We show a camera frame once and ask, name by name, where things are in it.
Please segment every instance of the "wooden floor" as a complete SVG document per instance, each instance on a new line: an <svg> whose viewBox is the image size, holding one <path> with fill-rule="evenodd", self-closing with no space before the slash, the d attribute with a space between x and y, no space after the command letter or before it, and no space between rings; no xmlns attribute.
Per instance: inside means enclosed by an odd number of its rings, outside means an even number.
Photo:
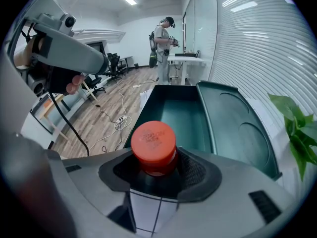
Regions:
<svg viewBox="0 0 317 238"><path fill-rule="evenodd" d="M97 108L87 100L78 111L72 116L70 122L77 130L79 135L88 145L88 148L99 139L106 137L115 131L114 124L110 122L109 118L100 112L106 112L113 121L116 121L120 116L124 115L122 109L121 99L122 96L118 91L127 86L137 85L138 83L146 82L148 79L156 80L157 72L153 68L139 68L133 69L126 74L125 77L118 80L117 83L111 81L105 85L106 93L100 92L97 96L98 102L93 101L94 104L99 104L101 107ZM180 84L180 78L174 79L172 84ZM131 124L126 127L122 135L122 143L118 149L122 149L131 129L135 125L139 117L140 110L140 93L154 88L156 82L142 84L139 88L126 88L121 91L124 95L124 107L128 116L132 118ZM74 132L65 126L62 132L69 138L66 141L63 137L59 136L52 146L52 150L57 151L61 156L66 158L78 158L87 156L87 152L83 144L77 139ZM120 142L119 131L115 132L111 137L98 142L90 151L90 155L102 154L102 147L105 146L108 152L114 151Z"/></svg>

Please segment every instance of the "orange bottle cap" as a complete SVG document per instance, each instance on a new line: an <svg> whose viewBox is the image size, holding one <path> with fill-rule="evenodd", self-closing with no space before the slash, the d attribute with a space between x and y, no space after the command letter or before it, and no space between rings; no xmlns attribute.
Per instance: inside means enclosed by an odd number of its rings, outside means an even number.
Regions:
<svg viewBox="0 0 317 238"><path fill-rule="evenodd" d="M140 162L149 166L164 167L174 156L176 136L166 123L149 121L134 131L131 148Z"/></svg>

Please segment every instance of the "khaki pants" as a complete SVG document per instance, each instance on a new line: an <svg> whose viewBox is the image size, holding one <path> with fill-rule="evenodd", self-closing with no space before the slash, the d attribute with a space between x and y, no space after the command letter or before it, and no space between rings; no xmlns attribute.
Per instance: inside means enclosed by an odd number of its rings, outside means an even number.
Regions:
<svg viewBox="0 0 317 238"><path fill-rule="evenodd" d="M167 61L168 56L164 56L163 52L158 53L158 84L169 84L169 64Z"/></svg>

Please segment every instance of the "green container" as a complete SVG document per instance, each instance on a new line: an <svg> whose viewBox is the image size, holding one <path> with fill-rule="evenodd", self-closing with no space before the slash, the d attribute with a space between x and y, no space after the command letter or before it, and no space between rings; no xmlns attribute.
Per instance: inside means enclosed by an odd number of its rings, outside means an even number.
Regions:
<svg viewBox="0 0 317 238"><path fill-rule="evenodd" d="M261 121L235 87L207 81L155 86L124 147L137 127L152 120L172 127L177 146L239 160L272 179L281 176Z"/></svg>

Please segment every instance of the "man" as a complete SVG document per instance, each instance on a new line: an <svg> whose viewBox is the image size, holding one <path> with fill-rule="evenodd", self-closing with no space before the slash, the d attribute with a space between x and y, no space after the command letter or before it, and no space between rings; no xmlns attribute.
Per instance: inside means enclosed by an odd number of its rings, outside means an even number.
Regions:
<svg viewBox="0 0 317 238"><path fill-rule="evenodd" d="M170 39L166 28L173 26L174 19L166 17L154 30L154 41L158 44L158 84L168 85L169 83L169 66L167 58L169 55L170 45L177 46L178 42L175 39Z"/></svg>

